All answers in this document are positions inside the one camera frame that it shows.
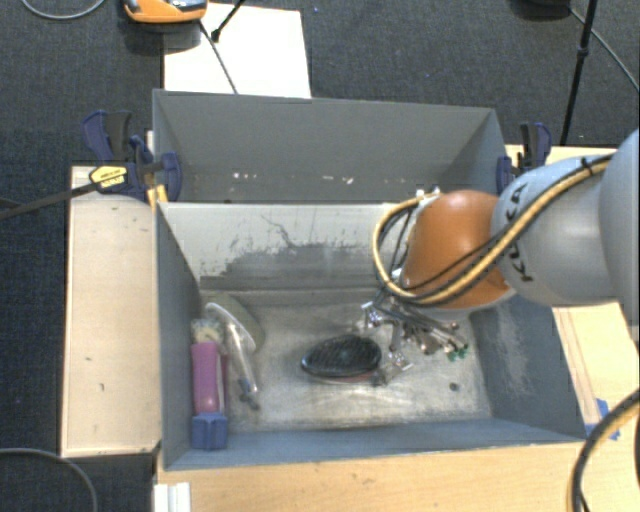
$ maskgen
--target black cable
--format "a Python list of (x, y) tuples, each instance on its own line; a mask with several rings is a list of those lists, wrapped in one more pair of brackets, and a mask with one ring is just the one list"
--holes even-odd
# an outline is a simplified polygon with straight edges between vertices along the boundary
[[(391, 275), (391, 272), (393, 272), (394, 267), (396, 266), (396, 258), (398, 257), (398, 251), (400, 250), (400, 245), (402, 244), (402, 240), (404, 239), (404, 234), (407, 231), (407, 226), (409, 225), (409, 221), (411, 220), (411, 215), (413, 214), (414, 210), (415, 208), (411, 208), (411, 209), (408, 209), (406, 212), (403, 212), (406, 217), (404, 220), (404, 224), (402, 225), (402, 229), (398, 234), (398, 239), (396, 240), (396, 247), (393, 251), (391, 262), (389, 263), (389, 271), (388, 271), (389, 275)], [(404, 258), (406, 258), (406, 251), (401, 261), (398, 262), (398, 266), (402, 266), (402, 260), (404, 260)]]
[(570, 499), (573, 512), (580, 512), (582, 506), (582, 477), (587, 467), (587, 463), (589, 462), (589, 457), (598, 443), (606, 435), (608, 429), (638, 403), (640, 403), (640, 389), (636, 389), (627, 398), (614, 407), (611, 412), (609, 412), (609, 414), (607, 414), (602, 421), (596, 425), (587, 437), (587, 440), (582, 446), (582, 450), (580, 450), (580, 455), (578, 456), (578, 460), (573, 468), (573, 475), (571, 478)]
[(589, 0), (587, 6), (587, 15), (584, 21), (584, 28), (582, 30), (582, 37), (580, 38), (580, 44), (578, 45), (578, 54), (576, 60), (575, 71), (573, 72), (573, 82), (571, 83), (571, 92), (569, 93), (569, 103), (567, 105), (567, 111), (564, 115), (564, 124), (562, 126), (562, 135), (560, 136), (560, 145), (565, 146), (567, 144), (567, 137), (569, 136), (569, 128), (571, 127), (571, 118), (573, 117), (573, 109), (576, 105), (576, 99), (578, 97), (578, 87), (580, 86), (580, 78), (582, 76), (582, 67), (584, 66), (584, 60), (589, 55), (589, 38), (593, 27), (593, 19), (596, 16), (596, 8), (598, 6), (598, 0)]
[(100, 7), (105, 0), (97, 0), (97, 2), (95, 4), (93, 4), (91, 7), (88, 7), (87, 9), (84, 9), (83, 11), (74, 13), (74, 14), (49, 14), (43, 11), (40, 11), (38, 9), (36, 9), (35, 7), (33, 7), (27, 0), (20, 0), (22, 2), (22, 5), (24, 5), (27, 9), (29, 9), (33, 14), (35, 14), (36, 16), (40, 16), (41, 18), (44, 18), (45, 20), (52, 20), (52, 21), (69, 21), (69, 20), (77, 20), (78, 18), (82, 18), (83, 16), (86, 16), (87, 14), (91, 14), (93, 11), (95, 11), (98, 7)]
[[(596, 158), (595, 160), (593, 160), (593, 161), (590, 163), (590, 165), (591, 165), (591, 166), (593, 166), (593, 165), (598, 165), (598, 164), (600, 164), (600, 163), (603, 163), (603, 162), (606, 162), (606, 161), (611, 160), (611, 158), (612, 158), (612, 157), (611, 157), (611, 155), (606, 155), (606, 156), (604, 156), (604, 157)], [(581, 165), (580, 165), (580, 167), (577, 167), (577, 168), (575, 168), (573, 171), (571, 171), (570, 173), (568, 173), (568, 174), (566, 174), (566, 175), (562, 176), (561, 178), (559, 178), (558, 180), (556, 180), (554, 183), (552, 183), (548, 188), (552, 188), (552, 187), (556, 186), (557, 184), (561, 183), (562, 181), (564, 181), (564, 180), (566, 180), (566, 179), (570, 178), (571, 176), (573, 176), (573, 175), (575, 175), (575, 174), (577, 174), (577, 173), (579, 173), (579, 172), (582, 172), (585, 168), (586, 168), (586, 167), (584, 167), (584, 166), (581, 164)], [(565, 191), (561, 192), (561, 193), (560, 193), (558, 196), (556, 196), (553, 200), (549, 201), (549, 203), (548, 203), (548, 204), (544, 205), (544, 206), (543, 206), (543, 208), (541, 208), (541, 210), (537, 213), (537, 215), (531, 219), (531, 222), (533, 222), (533, 220), (535, 220), (535, 219), (536, 219), (536, 218), (537, 218), (537, 217), (538, 217), (542, 212), (544, 212), (544, 211), (545, 211), (545, 210), (546, 210), (546, 209), (547, 209), (551, 204), (553, 204), (553, 203), (555, 202), (555, 200), (556, 200), (556, 199), (558, 199), (558, 197), (561, 197), (562, 195), (564, 195), (568, 190), (569, 190), (569, 189), (567, 189), (567, 190), (565, 190)], [(527, 207), (525, 207), (523, 210), (521, 210), (520, 212), (518, 212), (518, 213), (516, 214), (516, 216), (515, 216), (515, 217), (513, 217), (513, 219), (511, 219), (511, 222), (513, 223), (513, 222), (516, 222), (518, 219), (520, 219), (520, 218), (521, 218), (521, 217), (522, 217), (522, 216), (523, 216), (523, 215), (528, 211), (528, 209), (530, 208), (530, 206), (531, 206), (532, 204), (534, 204), (534, 203), (539, 199), (539, 197), (541, 197), (544, 193), (546, 193), (546, 190), (541, 191), (541, 192), (540, 192), (536, 197), (534, 197), (534, 198), (529, 202), (529, 204), (527, 205)], [(505, 226), (505, 227), (504, 227), (500, 232), (496, 233), (496, 235), (494, 235), (490, 240), (488, 240), (488, 241), (487, 241), (487, 243), (489, 244), (489, 243), (492, 243), (492, 242), (493, 242), (493, 243), (497, 242), (497, 240), (498, 240), (498, 239), (502, 238), (502, 236), (504, 235), (504, 233), (506, 232), (506, 230), (507, 230), (508, 228), (509, 228), (509, 225)], [(380, 247), (380, 245), (381, 245), (381, 241), (382, 241), (382, 237), (380, 237), (380, 238), (378, 239), (378, 247)], [(506, 248), (505, 248), (505, 249), (504, 249), (504, 250), (503, 250), (499, 255), (497, 255), (497, 256), (496, 256), (496, 258), (494, 259), (494, 261), (491, 263), (491, 265), (490, 265), (489, 267), (487, 267), (487, 269), (486, 269), (486, 271), (485, 271), (485, 272), (483, 272), (482, 274), (480, 274), (480, 275), (479, 275), (475, 280), (473, 280), (472, 282), (470, 282), (467, 286), (465, 286), (462, 290), (460, 290), (459, 292), (457, 292), (455, 295), (453, 295), (453, 296), (451, 296), (451, 297), (449, 297), (449, 298), (447, 298), (447, 299), (445, 299), (445, 300), (443, 300), (443, 301), (441, 301), (441, 302), (434, 303), (434, 304), (430, 304), (430, 305), (431, 305), (431, 306), (439, 306), (439, 305), (443, 305), (443, 304), (446, 304), (446, 303), (448, 303), (448, 302), (451, 302), (452, 300), (455, 300), (455, 299), (456, 299), (457, 297), (459, 297), (460, 295), (462, 295), (462, 294), (466, 293), (466, 292), (467, 292), (471, 287), (475, 286), (475, 285), (476, 285), (480, 280), (482, 280), (482, 279), (486, 276), (486, 274), (487, 274), (491, 269), (493, 269), (493, 268), (495, 267), (495, 265), (496, 265), (496, 264), (501, 260), (501, 258), (503, 258), (503, 257), (504, 257), (504, 255), (506, 254), (506, 252), (507, 252), (508, 250), (509, 250), (509, 247), (506, 247)], [(430, 290), (430, 291), (428, 291), (428, 292), (425, 292), (425, 293), (422, 293), (422, 294), (417, 294), (417, 295), (415, 295), (415, 296), (413, 296), (413, 297), (404, 297), (404, 296), (402, 296), (402, 295), (400, 295), (400, 294), (395, 293), (393, 290), (389, 290), (389, 289), (387, 289), (387, 293), (389, 293), (390, 295), (395, 296), (398, 300), (403, 301), (403, 302), (409, 302), (409, 303), (419, 302), (419, 301), (420, 301), (420, 300), (422, 300), (422, 299), (425, 299), (425, 298), (428, 298), (428, 297), (430, 297), (430, 296), (432, 296), (432, 295), (435, 295), (435, 294), (437, 294), (437, 293), (440, 293), (440, 292), (441, 292), (441, 291), (443, 291), (445, 288), (447, 288), (448, 286), (450, 286), (450, 285), (451, 285), (451, 283), (453, 283), (453, 282), (455, 282), (455, 281), (457, 281), (457, 280), (461, 279), (464, 275), (466, 275), (469, 271), (471, 271), (471, 270), (473, 269), (473, 267), (478, 263), (478, 261), (480, 260), (480, 258), (482, 258), (483, 256), (484, 256), (484, 254), (480, 254), (479, 256), (477, 256), (476, 258), (474, 258), (474, 260), (473, 260), (472, 262), (470, 262), (469, 264), (467, 264), (467, 265), (465, 266), (465, 268), (464, 268), (464, 269), (462, 269), (462, 270), (461, 270), (460, 272), (458, 272), (455, 276), (453, 276), (451, 279), (449, 279), (446, 283), (443, 283), (443, 284), (442, 284), (442, 285), (440, 285), (439, 287), (437, 287), (437, 288), (435, 288), (435, 289), (433, 289), (433, 290)], [(385, 286), (385, 283), (383, 282), (382, 277), (379, 275), (379, 273), (378, 273), (377, 269), (376, 269), (376, 271), (375, 271), (375, 274), (376, 274), (376, 278), (378, 279), (378, 281), (379, 281), (383, 286)]]
[(589, 508), (589, 504), (587, 503), (587, 499), (584, 497), (584, 494), (582, 493), (582, 491), (580, 491), (580, 503), (582, 503), (582, 508), (584, 512), (591, 512), (591, 509)]
[(27, 204), (20, 204), (18, 206), (14, 206), (13, 208), (9, 208), (3, 212), (0, 212), (0, 221), (10, 219), (11, 217), (16, 217), (18, 215), (22, 215), (25, 213), (32, 213), (40, 208), (44, 208), (45, 206), (51, 206), (56, 203), (60, 203), (62, 201), (69, 201), (70, 199), (74, 199), (76, 197), (80, 197), (82, 195), (88, 194), (89, 192), (95, 192), (96, 185), (95, 183), (87, 183), (81, 187), (72, 188), (71, 190), (65, 190), (63, 192), (58, 192), (57, 194), (53, 194), (42, 199), (38, 199), (36, 201), (32, 201)]
[[(569, 7), (569, 12), (571, 14), (573, 14), (573, 16), (580, 23), (582, 23), (583, 25), (586, 23), (586, 20), (584, 19), (584, 17), (582, 17), (576, 11), (571, 9), (571, 7)], [(618, 57), (616, 52), (613, 51), (613, 48), (611, 48), (611, 46), (609, 46), (609, 44), (604, 40), (604, 38), (600, 35), (600, 33), (598, 31), (596, 31), (596, 30), (594, 30), (592, 28), (591, 29), (591, 33), (593, 34), (593, 37), (595, 37), (598, 40), (598, 42), (602, 45), (602, 47), (611, 56), (611, 58), (618, 65), (618, 67), (622, 70), (622, 72), (625, 74), (625, 76), (629, 79), (629, 81), (631, 82), (631, 85), (633, 85), (633, 87), (635, 88), (636, 92), (638, 92), (640, 94), (640, 86), (638, 85), (638, 82), (636, 82), (635, 78), (633, 78), (633, 75), (631, 74), (631, 71), (629, 71), (629, 68), (627, 68), (627, 66), (624, 65), (624, 63), (622, 62), (620, 57)]]
[(83, 469), (70, 461), (69, 459), (65, 459), (56, 455), (55, 453), (47, 452), (44, 450), (38, 450), (35, 448), (0, 448), (0, 457), (8, 457), (8, 456), (29, 456), (29, 457), (41, 457), (44, 459), (52, 460), (56, 464), (65, 464), (70, 467), (73, 472), (80, 477), (85, 487), (89, 491), (91, 495), (91, 510), (92, 512), (98, 512), (98, 495), (96, 493), (96, 488), (93, 483), (91, 483), (91, 479), (89, 476), (83, 471)]
[(233, 9), (231, 9), (231, 12), (229, 12), (229, 14), (227, 14), (227, 17), (222, 21), (222, 23), (220, 23), (220, 26), (217, 29), (215, 29), (213, 32), (211, 32), (211, 39), (213, 40), (214, 43), (217, 43), (218, 41), (220, 41), (220, 35), (222, 34), (222, 29), (227, 26), (227, 23), (231, 21), (231, 18), (235, 16), (236, 12), (238, 12), (238, 9), (240, 9), (240, 7), (244, 2), (245, 0), (238, 0), (236, 4), (233, 6)]
[(209, 44), (211, 45), (211, 48), (213, 49), (213, 53), (216, 54), (216, 58), (218, 59), (218, 63), (220, 64), (220, 67), (222, 68), (222, 71), (224, 72), (224, 76), (227, 78), (227, 82), (229, 82), (229, 85), (231, 86), (231, 90), (233, 91), (233, 94), (238, 94), (238, 89), (236, 89), (236, 86), (233, 83), (233, 80), (231, 80), (231, 75), (229, 74), (229, 71), (227, 70), (227, 66), (224, 65), (224, 61), (222, 60), (222, 57), (220, 56), (220, 53), (218, 52), (218, 48), (216, 46), (215, 41), (213, 39), (211, 39), (211, 36), (209, 35), (209, 32), (207, 32), (207, 29), (205, 28), (204, 24), (202, 23), (202, 20), (198, 20), (198, 25), (200, 26), (200, 32), (202, 32), (202, 35), (204, 35), (206, 40), (209, 41)]

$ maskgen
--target power cord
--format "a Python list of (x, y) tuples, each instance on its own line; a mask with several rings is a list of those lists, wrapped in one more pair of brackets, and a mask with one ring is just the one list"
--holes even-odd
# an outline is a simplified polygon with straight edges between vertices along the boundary
[(229, 74), (229, 71), (227, 70), (227, 66), (224, 65), (224, 61), (222, 60), (222, 57), (220, 56), (220, 52), (218, 52), (218, 48), (216, 46), (216, 41), (214, 41), (211, 38), (211, 36), (209, 35), (209, 32), (207, 32), (207, 29), (204, 26), (204, 23), (202, 23), (202, 20), (198, 20), (198, 26), (200, 27), (200, 32), (202, 32), (202, 35), (204, 35), (205, 39), (207, 41), (209, 41), (209, 44), (211, 45), (211, 48), (213, 49), (213, 53), (216, 54), (216, 58), (218, 59), (218, 62), (220, 63), (220, 67), (222, 68), (222, 71), (224, 72), (224, 76), (227, 78), (227, 82), (229, 82), (229, 85), (231, 86), (231, 90), (233, 91), (233, 94), (238, 94), (238, 89), (236, 89), (236, 86), (233, 83), (233, 80), (231, 80), (231, 75)]
[[(578, 14), (576, 11), (574, 11), (573, 9), (569, 8), (569, 12), (583, 25), (586, 23), (586, 20), (584, 19), (583, 16), (581, 16), (580, 14)], [(593, 34), (593, 37), (595, 37), (598, 42), (602, 45), (602, 47), (607, 51), (607, 53), (611, 56), (611, 58), (615, 61), (615, 63), (618, 65), (618, 67), (622, 70), (622, 72), (625, 74), (625, 76), (629, 79), (629, 81), (631, 82), (631, 84), (633, 85), (633, 87), (635, 87), (636, 92), (638, 92), (640, 94), (640, 86), (638, 85), (638, 82), (636, 82), (635, 78), (633, 78), (633, 75), (631, 74), (631, 71), (629, 71), (629, 68), (627, 68), (624, 63), (622, 62), (622, 60), (620, 59), (620, 57), (618, 57), (618, 55), (616, 54), (616, 52), (613, 51), (613, 48), (611, 48), (611, 46), (609, 46), (609, 44), (603, 39), (603, 37), (600, 35), (600, 33), (596, 30), (591, 29), (591, 33)]]
[(96, 493), (96, 488), (93, 483), (91, 483), (91, 479), (89, 476), (83, 471), (83, 469), (70, 461), (69, 459), (65, 459), (56, 455), (55, 453), (47, 452), (44, 450), (38, 450), (35, 448), (1, 448), (0, 449), (0, 458), (2, 457), (11, 457), (11, 456), (28, 456), (28, 457), (41, 457), (47, 460), (51, 460), (56, 464), (65, 464), (71, 470), (80, 477), (85, 487), (89, 491), (91, 495), (91, 510), (92, 512), (98, 512), (98, 494)]
[(36, 16), (40, 16), (45, 20), (52, 20), (52, 21), (77, 20), (78, 18), (82, 18), (87, 14), (91, 14), (93, 11), (95, 11), (98, 7), (100, 7), (105, 2), (105, 0), (97, 0), (97, 2), (93, 4), (91, 7), (85, 9), (84, 11), (80, 11), (74, 14), (49, 14), (36, 9), (27, 0), (20, 0), (20, 1), (22, 2), (22, 5), (24, 5)]
[(586, 504), (584, 496), (582, 495), (582, 477), (584, 476), (589, 458), (602, 441), (638, 414), (637, 406), (639, 403), (640, 389), (636, 389), (611, 410), (587, 437), (573, 468), (568, 489), (569, 492), (567, 493), (567, 499), (569, 501), (567, 505), (572, 512), (581, 512), (582, 507)]

